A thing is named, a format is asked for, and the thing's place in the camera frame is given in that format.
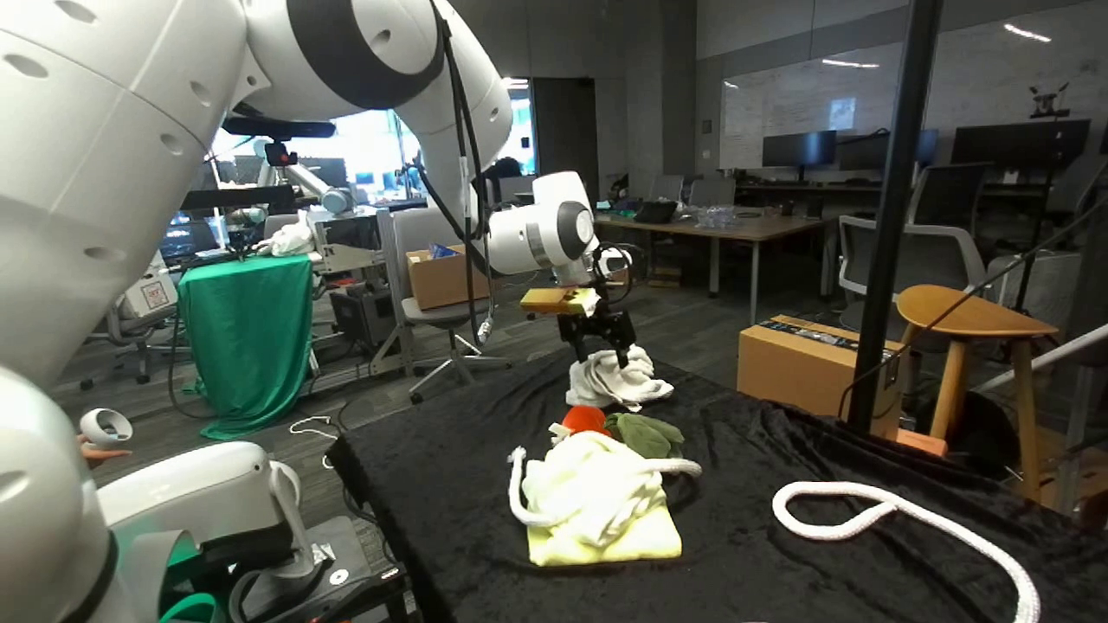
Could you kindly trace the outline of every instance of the table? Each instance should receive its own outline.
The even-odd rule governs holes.
[[[1007,575],[962,542],[890,520],[852,542],[804,542],[774,520],[791,482],[871,482],[984,533],[1038,586],[1045,620],[1108,620],[1108,538],[1078,533],[991,482],[821,420],[748,402],[657,364],[676,384],[649,409],[688,440],[696,484],[667,502],[685,553],[657,565],[538,570],[512,520],[508,451],[549,445],[564,414],[564,364],[549,358],[445,402],[342,429],[330,459],[377,514],[425,620],[1010,620]],[[806,502],[812,523],[854,517],[852,502]]]
[[[740,211],[740,209],[700,209],[696,222],[632,222],[632,219],[597,219],[609,230],[634,230],[652,234],[693,234],[711,239],[711,278],[706,294],[719,294],[719,244],[745,244],[753,250],[753,321],[758,321],[758,294],[763,294],[763,247],[791,234],[804,234],[823,230],[821,272],[836,263],[836,233],[829,219],[812,215],[781,215],[781,211]]]

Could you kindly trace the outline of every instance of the yellow cloth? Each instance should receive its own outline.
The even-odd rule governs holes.
[[[571,531],[526,531],[526,559],[538,567],[571,567],[604,560],[667,560],[684,559],[684,538],[664,510],[664,499],[626,523],[626,533],[609,548],[588,548]]]

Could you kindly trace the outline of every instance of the red object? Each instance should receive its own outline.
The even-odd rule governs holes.
[[[561,420],[561,426],[569,429],[569,432],[582,432],[582,429],[597,429],[597,432],[612,432],[609,429],[609,414],[604,414],[601,409],[588,409],[588,404],[571,404],[569,411],[564,411],[564,420]]]

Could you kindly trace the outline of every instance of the green fabric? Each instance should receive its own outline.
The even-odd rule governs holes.
[[[222,623],[222,606],[207,592],[195,592],[182,604],[175,604],[160,623]]]
[[[281,420],[302,394],[312,345],[310,256],[253,256],[189,271],[182,317],[214,411],[210,440]]]
[[[612,414],[612,426],[616,440],[625,440],[641,456],[676,456],[685,445],[685,437],[676,426],[652,414],[619,411]]]

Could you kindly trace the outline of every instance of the cardboard box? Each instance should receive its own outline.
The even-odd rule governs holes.
[[[894,437],[909,364],[899,343],[887,343],[887,368],[878,373],[872,437]],[[859,336],[793,316],[775,316],[739,336],[739,392],[819,420],[846,420],[854,382]]]
[[[420,309],[452,309],[469,300],[466,247],[445,247],[448,256],[408,250],[408,280]],[[475,271],[475,300],[490,299],[490,278]]]

